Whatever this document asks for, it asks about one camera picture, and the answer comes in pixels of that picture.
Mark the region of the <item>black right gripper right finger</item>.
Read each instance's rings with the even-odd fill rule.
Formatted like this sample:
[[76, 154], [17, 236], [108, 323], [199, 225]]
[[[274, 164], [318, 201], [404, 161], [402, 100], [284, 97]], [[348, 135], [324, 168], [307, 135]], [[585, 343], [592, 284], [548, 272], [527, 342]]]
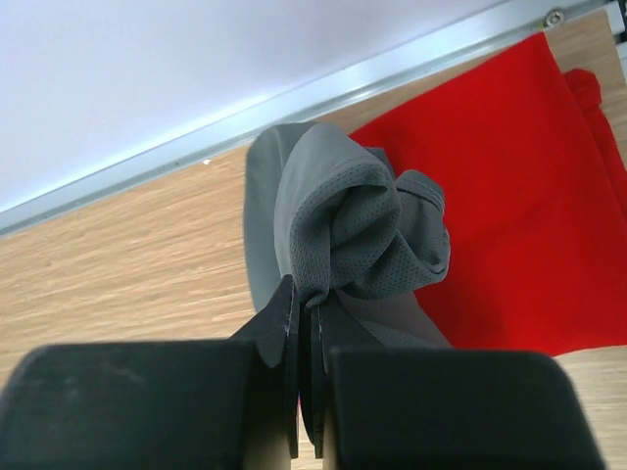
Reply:
[[300, 327], [302, 415], [327, 469], [604, 468], [549, 356], [387, 346], [337, 297]]

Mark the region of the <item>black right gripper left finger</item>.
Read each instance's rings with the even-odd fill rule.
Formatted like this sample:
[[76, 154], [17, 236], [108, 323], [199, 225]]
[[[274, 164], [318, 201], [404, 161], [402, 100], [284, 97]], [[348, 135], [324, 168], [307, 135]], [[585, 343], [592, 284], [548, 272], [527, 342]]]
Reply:
[[49, 345], [1, 393], [5, 469], [287, 469], [300, 303], [284, 277], [231, 337]]

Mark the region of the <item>dark grey t shirt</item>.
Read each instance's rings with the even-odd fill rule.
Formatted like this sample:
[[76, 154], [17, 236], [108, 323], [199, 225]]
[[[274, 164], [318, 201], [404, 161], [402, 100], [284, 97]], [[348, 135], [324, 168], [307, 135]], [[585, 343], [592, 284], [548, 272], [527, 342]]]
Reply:
[[445, 197], [425, 174], [395, 174], [385, 152], [324, 122], [279, 124], [246, 155], [249, 289], [264, 307], [291, 276], [308, 307], [347, 311], [387, 346], [444, 348], [415, 299], [442, 281], [451, 244]]

